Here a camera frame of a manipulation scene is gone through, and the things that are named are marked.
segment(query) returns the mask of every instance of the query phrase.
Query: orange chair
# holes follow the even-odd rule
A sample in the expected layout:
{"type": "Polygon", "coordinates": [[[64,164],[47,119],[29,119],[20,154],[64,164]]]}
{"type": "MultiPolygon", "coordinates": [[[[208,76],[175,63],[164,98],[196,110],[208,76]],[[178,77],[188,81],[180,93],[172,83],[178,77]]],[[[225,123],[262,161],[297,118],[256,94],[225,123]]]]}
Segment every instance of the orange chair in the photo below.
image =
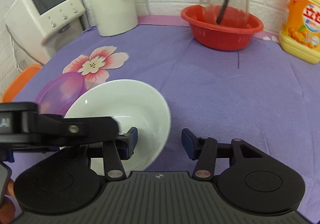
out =
{"type": "Polygon", "coordinates": [[[2,102],[11,102],[42,67],[43,66],[40,64],[33,64],[25,68],[4,91],[2,95],[2,102]]]}

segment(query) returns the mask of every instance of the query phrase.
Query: white bowl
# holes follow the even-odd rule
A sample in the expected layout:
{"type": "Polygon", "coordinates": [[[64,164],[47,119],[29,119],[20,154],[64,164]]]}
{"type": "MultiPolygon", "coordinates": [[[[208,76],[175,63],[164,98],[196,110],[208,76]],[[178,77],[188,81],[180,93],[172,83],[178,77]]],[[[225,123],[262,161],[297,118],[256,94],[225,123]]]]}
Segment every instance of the white bowl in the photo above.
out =
{"type": "MultiPolygon", "coordinates": [[[[164,97],[152,86],[135,80],[103,83],[84,93],[68,110],[65,118],[111,116],[120,134],[138,129],[133,156],[122,161],[126,174],[145,170],[167,142],[171,116],[164,97]]],[[[91,169],[104,175],[102,158],[93,158],[91,169]]]]}

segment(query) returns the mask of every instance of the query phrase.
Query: purple tablecloth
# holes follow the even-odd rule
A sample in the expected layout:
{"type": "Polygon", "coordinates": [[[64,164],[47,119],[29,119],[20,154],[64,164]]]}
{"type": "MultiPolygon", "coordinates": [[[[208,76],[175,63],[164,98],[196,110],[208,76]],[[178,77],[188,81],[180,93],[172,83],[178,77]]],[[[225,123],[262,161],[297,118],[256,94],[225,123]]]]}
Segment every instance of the purple tablecloth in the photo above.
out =
{"type": "MultiPolygon", "coordinates": [[[[239,52],[219,52],[195,41],[190,29],[140,25],[113,37],[97,29],[61,49],[26,85],[15,101],[34,101],[47,82],[80,54],[116,46],[130,58],[110,78],[146,82],[166,98],[172,127],[168,142],[150,171],[192,171],[181,144],[181,130],[229,143],[242,138],[298,171],[306,183],[300,213],[320,219],[320,71],[271,41],[253,39],[239,52]]],[[[44,155],[17,155],[14,177],[44,155]]],[[[228,167],[217,161],[216,173],[228,167]]]]}

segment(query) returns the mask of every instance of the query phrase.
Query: red basket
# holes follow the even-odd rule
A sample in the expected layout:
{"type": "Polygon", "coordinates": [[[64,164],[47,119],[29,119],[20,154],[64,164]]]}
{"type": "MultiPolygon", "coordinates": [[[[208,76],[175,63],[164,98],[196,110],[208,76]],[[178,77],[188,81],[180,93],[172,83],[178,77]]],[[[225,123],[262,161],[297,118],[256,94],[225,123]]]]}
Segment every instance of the red basket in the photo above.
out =
{"type": "Polygon", "coordinates": [[[227,7],[221,25],[212,25],[204,22],[204,8],[200,5],[186,7],[181,12],[181,17],[189,22],[193,36],[200,43],[213,49],[223,51],[237,51],[244,49],[252,36],[263,30],[263,23],[259,18],[249,14],[247,28],[230,27],[234,21],[237,9],[227,7]]]}

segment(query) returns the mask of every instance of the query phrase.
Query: circular pad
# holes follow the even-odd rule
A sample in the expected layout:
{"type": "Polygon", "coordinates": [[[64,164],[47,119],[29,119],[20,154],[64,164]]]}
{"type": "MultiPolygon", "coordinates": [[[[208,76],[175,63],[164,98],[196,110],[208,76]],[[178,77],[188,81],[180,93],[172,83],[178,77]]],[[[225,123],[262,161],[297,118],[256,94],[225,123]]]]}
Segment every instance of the circular pad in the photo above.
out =
{"type": "Polygon", "coordinates": [[[249,173],[244,179],[246,185],[259,192],[272,192],[280,188],[282,179],[269,171],[255,171],[249,173]]]}
{"type": "Polygon", "coordinates": [[[73,212],[100,191],[99,176],[73,160],[40,169],[23,172],[14,185],[17,201],[27,211],[46,215],[73,212]]]}
{"type": "Polygon", "coordinates": [[[274,159],[243,159],[220,174],[217,187],[232,205],[250,213],[277,215],[296,210],[302,177],[274,159]]]}

